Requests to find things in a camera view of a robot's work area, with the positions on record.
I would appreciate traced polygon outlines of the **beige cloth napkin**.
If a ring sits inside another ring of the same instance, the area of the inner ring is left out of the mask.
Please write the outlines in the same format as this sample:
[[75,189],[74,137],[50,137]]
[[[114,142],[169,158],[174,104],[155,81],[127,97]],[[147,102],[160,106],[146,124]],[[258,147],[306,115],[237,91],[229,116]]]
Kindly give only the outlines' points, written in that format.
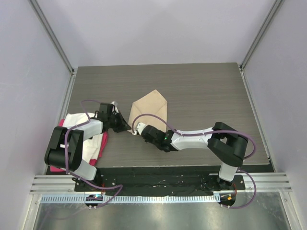
[[142,116],[132,126],[133,120],[141,114],[153,114],[164,121],[167,120],[167,100],[158,90],[153,90],[132,103],[128,124],[130,127],[136,128],[137,123],[142,122],[166,132],[166,124],[152,116]]

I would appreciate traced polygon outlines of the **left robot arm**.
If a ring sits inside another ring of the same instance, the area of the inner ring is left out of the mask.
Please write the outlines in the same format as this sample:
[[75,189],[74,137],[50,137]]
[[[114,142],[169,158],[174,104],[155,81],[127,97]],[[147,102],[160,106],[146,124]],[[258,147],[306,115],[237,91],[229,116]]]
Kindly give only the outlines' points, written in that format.
[[44,161],[48,166],[61,168],[76,180],[81,180],[91,191],[101,189],[103,180],[100,170],[83,160],[83,143],[109,129],[119,133],[131,127],[118,110],[117,103],[100,103],[93,117],[73,126],[57,126],[53,129]]

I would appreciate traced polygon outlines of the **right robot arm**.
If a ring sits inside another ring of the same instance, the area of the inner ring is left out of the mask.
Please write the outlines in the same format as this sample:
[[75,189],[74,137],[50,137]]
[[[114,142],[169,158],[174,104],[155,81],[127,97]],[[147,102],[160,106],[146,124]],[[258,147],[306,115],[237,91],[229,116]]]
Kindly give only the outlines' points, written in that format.
[[217,122],[214,127],[205,130],[166,132],[139,122],[136,133],[145,142],[164,152],[185,149],[206,149],[213,152],[221,160],[216,178],[216,191],[229,190],[233,186],[235,173],[243,165],[248,145],[246,137],[237,134],[234,129],[222,122]]

